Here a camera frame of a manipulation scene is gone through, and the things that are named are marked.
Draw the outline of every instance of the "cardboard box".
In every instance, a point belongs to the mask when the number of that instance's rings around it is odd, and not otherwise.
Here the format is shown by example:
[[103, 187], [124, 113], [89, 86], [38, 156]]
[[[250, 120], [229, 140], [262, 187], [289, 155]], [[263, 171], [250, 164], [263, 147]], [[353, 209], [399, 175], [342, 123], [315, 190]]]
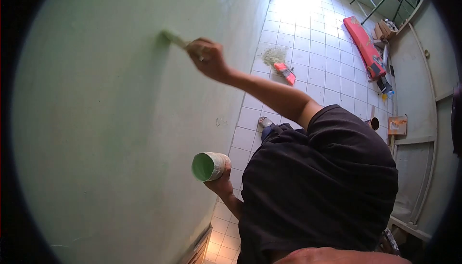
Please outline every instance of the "cardboard box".
[[384, 34], [384, 38], [386, 39], [390, 39], [392, 38], [393, 36], [396, 35], [396, 33], [398, 32], [398, 30], [395, 28], [395, 29], [391, 29], [386, 23], [385, 21], [382, 19], [381, 21], [378, 22], [378, 25], [380, 27], [380, 30], [382, 31], [382, 33]]
[[374, 28], [374, 31], [376, 33], [377, 39], [384, 39], [384, 33], [380, 29], [380, 26], [378, 25], [378, 22], [376, 22], [376, 27]]

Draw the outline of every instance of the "floor tile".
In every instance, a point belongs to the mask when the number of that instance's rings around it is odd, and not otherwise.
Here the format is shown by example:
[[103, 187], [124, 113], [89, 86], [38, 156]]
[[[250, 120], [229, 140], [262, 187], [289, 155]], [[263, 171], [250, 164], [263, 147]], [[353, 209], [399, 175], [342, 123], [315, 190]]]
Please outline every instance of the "floor tile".
[[321, 71], [326, 70], [326, 57], [318, 54], [310, 53], [309, 55], [309, 66]]
[[365, 72], [354, 69], [354, 81], [362, 86], [367, 86], [367, 75]]
[[215, 244], [215, 243], [209, 243], [207, 251], [213, 254], [218, 254], [220, 251], [221, 245]]
[[231, 168], [230, 182], [234, 188], [241, 186], [243, 173], [241, 170]]
[[215, 263], [217, 255], [207, 250], [207, 253], [205, 254], [205, 259], [211, 261], [212, 263]]
[[339, 38], [340, 39], [343, 39], [343, 40], [346, 40], [346, 41], [349, 41], [349, 42], [352, 41], [349, 32], [346, 32], [346, 31], [341, 30], [341, 29], [337, 29], [337, 31], [339, 33]]
[[324, 103], [323, 106], [339, 105], [340, 93], [331, 91], [330, 89], [324, 90]]
[[212, 231], [212, 234], [210, 235], [210, 242], [221, 245], [224, 237], [225, 237], [225, 234], [217, 232], [217, 231]]
[[309, 66], [309, 56], [309, 52], [294, 49], [292, 52], [292, 62], [296, 64]]
[[355, 83], [354, 86], [354, 97], [363, 102], [367, 102], [367, 88], [359, 83]]
[[324, 23], [318, 21], [312, 21], [309, 27], [311, 30], [317, 30], [319, 32], [324, 32]]
[[251, 152], [257, 151], [257, 149], [262, 145], [262, 133], [257, 132], [255, 134], [254, 140], [252, 142], [252, 150]]
[[305, 65], [292, 63], [293, 73], [298, 81], [308, 82], [308, 67]]
[[322, 44], [326, 43], [326, 34], [323, 32], [319, 32], [317, 30], [311, 30], [311, 40], [320, 42]]
[[220, 202], [218, 202], [215, 206], [215, 210], [213, 210], [213, 215], [225, 221], [229, 221], [231, 219], [231, 211], [225, 204]]
[[232, 260], [218, 255], [215, 264], [232, 264]]
[[322, 2], [321, 4], [322, 8], [325, 8], [327, 10], [332, 10], [334, 11], [334, 7], [332, 6], [332, 4], [329, 4], [329, 3], [326, 3], [326, 2]]
[[258, 99], [256, 99], [251, 94], [245, 94], [244, 102], [242, 103], [242, 106], [261, 111], [263, 107], [263, 103], [259, 101]]
[[324, 23], [324, 15], [313, 12], [310, 14], [310, 16], [311, 20]]
[[295, 26], [295, 36], [309, 39], [311, 35], [311, 29], [302, 27], [302, 26]]
[[282, 76], [276, 75], [276, 74], [270, 74], [269, 79], [271, 81], [279, 82], [282, 83], [283, 85], [287, 85], [287, 80], [283, 78]]
[[370, 88], [367, 89], [367, 102], [371, 105], [378, 106], [377, 92]]
[[353, 64], [356, 69], [366, 72], [366, 67], [364, 66], [362, 58], [353, 56]]
[[270, 67], [263, 62], [263, 57], [255, 56], [252, 70], [269, 73]]
[[326, 56], [326, 45], [319, 43], [317, 41], [311, 41], [309, 52], [325, 57]]
[[238, 170], [245, 170], [247, 162], [249, 161], [250, 152], [239, 148], [231, 147], [228, 157], [231, 160], [233, 168]]
[[393, 114], [393, 101], [391, 99], [387, 99], [387, 111]]
[[329, 17], [335, 17], [335, 12], [333, 12], [332, 10], [325, 9], [325, 8], [322, 9], [322, 14], [324, 14], [325, 16], [329, 16]]
[[277, 45], [276, 48], [279, 48], [280, 50], [284, 51], [286, 53], [286, 64], [288, 62], [291, 62], [292, 60], [292, 48], [291, 47], [287, 47], [287, 46], [283, 46], [283, 45]]
[[357, 57], [361, 56], [361, 53], [359, 53], [359, 49], [355, 44], [352, 44], [352, 49], [353, 49], [353, 55], [354, 56], [357, 56]]
[[[240, 192], [240, 191], [237, 190], [237, 193], [236, 193], [236, 195], [235, 195], [236, 197], [239, 195], [239, 192]], [[230, 220], [230, 222], [231, 222], [231, 223], [234, 223], [234, 224], [239, 224], [239, 220], [238, 220], [238, 219], [236, 218], [236, 216], [234, 216], [234, 215], [231, 215], [231, 220]]]
[[266, 20], [281, 21], [281, 14], [273, 11], [266, 13]]
[[326, 44], [335, 48], [340, 48], [339, 38], [330, 34], [326, 34]]
[[239, 238], [225, 236], [223, 238], [223, 243], [221, 245], [229, 249], [237, 250], [239, 249], [239, 246], [241, 245], [241, 240]]
[[328, 73], [341, 76], [340, 62], [331, 58], [326, 58], [326, 71]]
[[236, 253], [237, 253], [237, 250], [230, 249], [222, 245], [220, 248], [220, 251], [218, 252], [218, 256], [223, 256], [225, 258], [233, 260]]
[[236, 127], [236, 130], [234, 131], [234, 138], [232, 140], [232, 146], [235, 148], [244, 149], [246, 151], [251, 151], [254, 136], [254, 130]]
[[331, 73], [326, 73], [326, 88], [340, 92], [340, 77]]
[[301, 37], [296, 36], [294, 43], [293, 43], [293, 48], [302, 50], [305, 52], [309, 52], [309, 46], [310, 46], [310, 40], [309, 39], [304, 39]]
[[247, 107], [241, 108], [237, 126], [246, 129], [257, 130], [257, 122], [260, 117], [260, 110], [254, 110]]
[[369, 119], [367, 115], [367, 103], [360, 101], [359, 99], [354, 100], [354, 114], [360, 117], [362, 120]]
[[325, 29], [326, 29], [326, 34], [330, 34], [330, 35], [335, 36], [335, 37], [339, 36], [338, 32], [337, 32], [337, 30], [338, 30], [337, 27], [326, 24]]
[[269, 43], [266, 43], [266, 42], [259, 42], [258, 45], [257, 45], [257, 53], [256, 53], [256, 55], [262, 56], [263, 54], [265, 54], [265, 52], [268, 49], [275, 48], [275, 47], [276, 47], [275, 44], [269, 44]]
[[379, 126], [377, 130], [377, 134], [384, 140], [386, 144], [388, 144], [388, 135], [387, 135], [387, 128], [383, 126]]
[[353, 55], [351, 53], [340, 51], [340, 61], [343, 64], [347, 64], [349, 66], [354, 66]]
[[296, 16], [293, 13], [282, 12], [281, 13], [281, 22], [294, 25], [295, 22], [296, 22]]
[[295, 81], [294, 82], [294, 85], [293, 85], [294, 88], [306, 93], [306, 82], [302, 82], [302, 81]]
[[345, 41], [343, 39], [339, 39], [340, 41], [340, 49], [348, 52], [348, 53], [353, 53], [353, 49], [351, 48], [351, 43], [349, 41]]
[[324, 88], [315, 86], [312, 84], [306, 85], [306, 94], [315, 100], [319, 105], [323, 105], [324, 102]]
[[270, 44], [275, 44], [276, 40], [278, 39], [278, 33], [277, 32], [271, 32], [268, 30], [262, 30], [262, 36], [260, 36], [260, 41], [261, 42], [267, 42]]
[[270, 112], [270, 113], [273, 113], [273, 114], [277, 114], [272, 108], [270, 108], [269, 106], [267, 106], [265, 104], [263, 104], [262, 111], [267, 111], [267, 112]]
[[220, 218], [212, 216], [212, 220], [210, 222], [212, 224], [212, 229], [219, 233], [225, 234], [226, 230], [228, 229], [229, 222], [222, 220]]
[[354, 97], [354, 82], [342, 77], [341, 93]]
[[285, 34], [289, 34], [289, 35], [294, 35], [295, 34], [295, 25], [281, 22], [280, 26], [279, 26], [279, 33], [285, 33]]
[[265, 20], [263, 24], [263, 30], [269, 30], [271, 32], [279, 31], [279, 21]]
[[326, 46], [326, 57], [340, 61], [340, 50], [338, 48], [327, 45]]
[[381, 126], [387, 128], [388, 126], [388, 112], [382, 109], [378, 110], [378, 122]]
[[308, 83], [315, 86], [324, 87], [326, 82], [326, 72], [315, 69], [313, 67], [309, 68], [308, 73]]
[[340, 106], [350, 113], [354, 114], [354, 98], [347, 95], [340, 95]]
[[388, 111], [387, 100], [382, 99], [382, 93], [378, 95], [377, 97], [378, 97], [378, 108], [384, 111]]
[[309, 16], [298, 17], [295, 25], [305, 28], [311, 28], [311, 19]]
[[293, 35], [288, 35], [288, 34], [285, 34], [285, 33], [279, 33], [276, 44], [286, 46], [286, 47], [293, 47], [293, 40], [294, 40]]
[[343, 7], [341, 7], [341, 6], [338, 6], [338, 5], [335, 6], [335, 5], [334, 5], [334, 11], [335, 11], [336, 13], [340, 13], [340, 14], [345, 15], [345, 12], [344, 12], [344, 10], [343, 10]]

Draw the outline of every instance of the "paint cup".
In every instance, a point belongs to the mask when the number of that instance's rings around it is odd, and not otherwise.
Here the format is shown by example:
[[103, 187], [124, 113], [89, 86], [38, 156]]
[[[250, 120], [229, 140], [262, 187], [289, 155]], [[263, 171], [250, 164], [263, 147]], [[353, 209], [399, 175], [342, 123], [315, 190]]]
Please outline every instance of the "paint cup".
[[223, 174], [226, 161], [231, 162], [230, 158], [224, 154], [213, 152], [198, 153], [194, 156], [191, 171], [199, 181], [213, 181]]
[[373, 130], [378, 130], [378, 126], [379, 126], [378, 118], [373, 117], [364, 122]]

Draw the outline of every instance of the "sandal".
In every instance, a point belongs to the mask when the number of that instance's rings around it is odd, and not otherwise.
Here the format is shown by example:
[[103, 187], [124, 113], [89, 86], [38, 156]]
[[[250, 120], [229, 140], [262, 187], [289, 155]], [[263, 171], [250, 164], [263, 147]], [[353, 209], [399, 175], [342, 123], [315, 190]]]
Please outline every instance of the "sandal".
[[260, 127], [266, 128], [266, 127], [269, 127], [270, 125], [272, 125], [273, 122], [267, 117], [260, 117], [258, 119], [258, 124], [260, 125]]

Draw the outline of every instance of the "man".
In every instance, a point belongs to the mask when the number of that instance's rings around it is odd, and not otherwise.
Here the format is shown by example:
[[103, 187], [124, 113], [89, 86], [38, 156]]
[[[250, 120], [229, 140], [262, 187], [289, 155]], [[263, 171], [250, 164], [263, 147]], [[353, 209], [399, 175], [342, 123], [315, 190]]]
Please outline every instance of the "man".
[[323, 108], [295, 88], [229, 67], [220, 44], [199, 38], [187, 49], [203, 74], [303, 127], [260, 119], [265, 137], [242, 177], [244, 202], [233, 195], [230, 166], [205, 182], [239, 220], [238, 263], [408, 263], [370, 252], [398, 191], [395, 162], [376, 132], [338, 105]]

